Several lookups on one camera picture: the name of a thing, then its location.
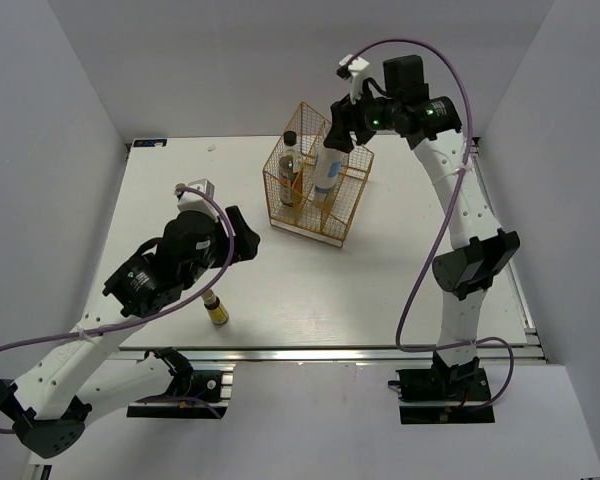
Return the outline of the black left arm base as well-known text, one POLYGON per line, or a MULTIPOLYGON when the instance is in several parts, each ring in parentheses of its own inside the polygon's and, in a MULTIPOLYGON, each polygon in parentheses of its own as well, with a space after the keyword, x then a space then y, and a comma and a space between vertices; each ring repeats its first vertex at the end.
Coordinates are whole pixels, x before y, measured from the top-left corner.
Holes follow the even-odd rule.
POLYGON ((228 399, 222 393, 221 370, 198 369, 172 347, 148 350, 145 359, 166 361, 173 376, 167 389, 156 400, 140 401, 127 407, 128 418, 172 420, 221 420, 227 410, 221 406, 228 399))

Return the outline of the small yellow label bottle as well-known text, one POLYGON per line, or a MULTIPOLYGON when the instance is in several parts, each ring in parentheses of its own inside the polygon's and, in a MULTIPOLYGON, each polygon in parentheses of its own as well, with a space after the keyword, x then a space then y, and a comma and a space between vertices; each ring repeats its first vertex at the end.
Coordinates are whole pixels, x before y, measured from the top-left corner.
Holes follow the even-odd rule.
POLYGON ((211 322, 216 326, 222 326, 229 321, 229 314, 220 298, 212 289, 207 290, 201 296, 204 307, 211 322))

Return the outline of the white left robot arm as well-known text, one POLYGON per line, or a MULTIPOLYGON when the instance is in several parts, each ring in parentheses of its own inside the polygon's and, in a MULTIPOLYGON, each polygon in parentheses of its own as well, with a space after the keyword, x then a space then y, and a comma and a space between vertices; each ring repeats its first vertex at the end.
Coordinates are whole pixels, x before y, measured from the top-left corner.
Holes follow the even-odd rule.
POLYGON ((102 294, 120 303, 110 318, 93 311, 29 372, 0 379, 0 411, 37 456, 56 457, 95 420, 136 401, 191 401, 194 369, 175 348, 155 348, 105 381, 95 371, 148 318, 165 312, 208 270, 256 257, 259 235, 236 206, 215 216, 183 211, 161 236, 143 242, 105 281, 102 294))

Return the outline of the dark sauce bottle red label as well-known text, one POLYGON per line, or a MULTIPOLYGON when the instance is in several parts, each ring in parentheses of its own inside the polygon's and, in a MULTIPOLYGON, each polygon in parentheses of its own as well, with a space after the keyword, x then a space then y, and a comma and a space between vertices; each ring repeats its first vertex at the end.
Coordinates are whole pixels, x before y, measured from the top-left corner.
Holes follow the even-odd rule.
POLYGON ((278 159, 279 196, 289 207, 298 207, 303 192, 303 157, 298 145, 298 136, 288 130, 283 134, 283 150, 278 159))

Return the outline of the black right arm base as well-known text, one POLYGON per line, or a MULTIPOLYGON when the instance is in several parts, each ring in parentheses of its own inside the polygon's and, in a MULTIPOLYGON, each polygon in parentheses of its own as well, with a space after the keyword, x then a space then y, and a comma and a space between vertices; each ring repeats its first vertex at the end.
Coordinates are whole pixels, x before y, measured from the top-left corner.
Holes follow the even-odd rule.
POLYGON ((435 353, 429 368, 398 370, 387 386, 398 395, 403 425, 495 422, 487 375, 477 357, 449 367, 435 353))

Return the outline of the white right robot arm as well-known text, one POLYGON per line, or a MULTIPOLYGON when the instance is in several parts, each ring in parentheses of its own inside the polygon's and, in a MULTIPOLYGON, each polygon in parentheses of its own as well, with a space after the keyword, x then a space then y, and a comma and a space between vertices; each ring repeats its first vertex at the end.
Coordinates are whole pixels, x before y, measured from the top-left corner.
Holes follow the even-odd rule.
POLYGON ((385 86, 377 95, 370 91, 376 82, 368 70, 367 61, 352 55, 339 63, 337 73, 350 91, 331 106, 331 124, 317 150, 314 200, 325 202, 345 156, 376 133, 395 132, 407 141, 445 212, 442 233, 451 244, 447 253, 431 252, 424 269, 443 291, 431 384, 439 396, 452 399, 477 367, 482 303, 520 239, 504 231, 492 213, 468 157, 468 125, 448 97, 431 97, 421 57, 385 61, 385 86))

